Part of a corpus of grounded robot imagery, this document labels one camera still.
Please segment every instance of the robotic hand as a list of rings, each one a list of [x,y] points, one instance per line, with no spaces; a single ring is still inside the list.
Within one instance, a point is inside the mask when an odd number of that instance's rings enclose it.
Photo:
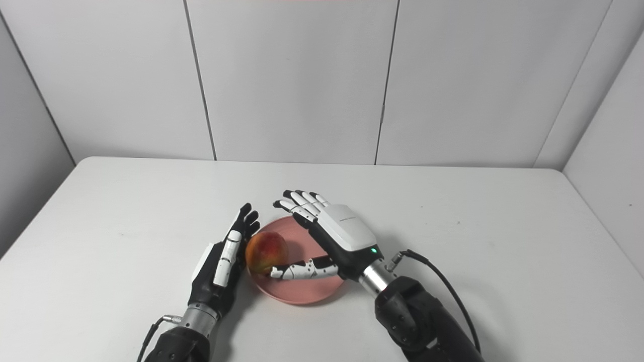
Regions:
[[[286,190],[283,196],[289,200],[275,201],[273,206],[290,212],[328,257],[273,267],[271,277],[322,278],[337,273],[357,281],[375,298],[376,319],[408,361],[483,362],[467,311],[447,279],[426,258],[403,251],[386,262],[374,234],[346,205],[332,205],[319,194],[300,190]],[[476,346],[417,280],[393,273],[403,256],[430,266],[445,282],[468,321]]]
[[[188,308],[183,317],[166,315],[148,333],[138,361],[161,321],[178,326],[161,334],[146,362],[208,362],[211,360],[210,335],[217,322],[231,309],[235,289],[243,268],[248,239],[260,228],[258,213],[245,204],[232,223],[225,238],[208,245],[198,273],[193,277]]]

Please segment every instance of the plate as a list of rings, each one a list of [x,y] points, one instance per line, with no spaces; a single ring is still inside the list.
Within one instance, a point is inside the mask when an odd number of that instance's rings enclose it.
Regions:
[[[289,263],[308,261],[310,258],[326,255],[308,231],[291,216],[279,218],[267,224],[259,230],[259,232],[262,231],[274,231],[282,235],[289,247]],[[250,271],[249,274],[262,292],[283,303],[294,305],[324,300],[333,295],[344,282],[339,276],[324,279],[279,280]]]

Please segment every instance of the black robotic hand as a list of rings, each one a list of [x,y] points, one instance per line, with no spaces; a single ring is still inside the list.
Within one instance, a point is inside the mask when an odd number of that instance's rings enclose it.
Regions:
[[[248,240],[260,228],[259,214],[245,204],[224,239],[213,245],[199,273],[194,277],[188,305],[207,305],[224,317],[234,302],[237,282],[245,263]]]
[[[211,333],[235,301],[235,290],[245,267],[245,249],[260,228],[257,211],[250,204],[241,207],[225,238],[209,245],[193,279],[188,308],[183,317],[164,316],[152,326],[137,361],[140,361],[152,334],[161,321],[178,324],[161,334],[146,362],[208,362],[213,346]]]

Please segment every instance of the white table surface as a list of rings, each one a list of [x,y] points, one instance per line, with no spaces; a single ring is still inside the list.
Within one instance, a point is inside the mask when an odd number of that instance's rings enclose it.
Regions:
[[[644,280],[559,172],[89,158],[0,260],[0,361],[134,361],[181,314],[205,245],[286,188],[350,205],[392,256],[411,248],[459,292],[492,361],[641,361]],[[464,320],[429,269],[403,261]],[[242,279],[213,361],[404,361],[345,283],[293,307]]]

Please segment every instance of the robotic finger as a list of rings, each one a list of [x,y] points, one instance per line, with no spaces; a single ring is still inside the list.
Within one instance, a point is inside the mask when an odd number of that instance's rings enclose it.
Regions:
[[[301,260],[292,264],[276,265],[269,276],[275,279],[300,280],[321,279],[337,275],[337,265],[328,255]]]

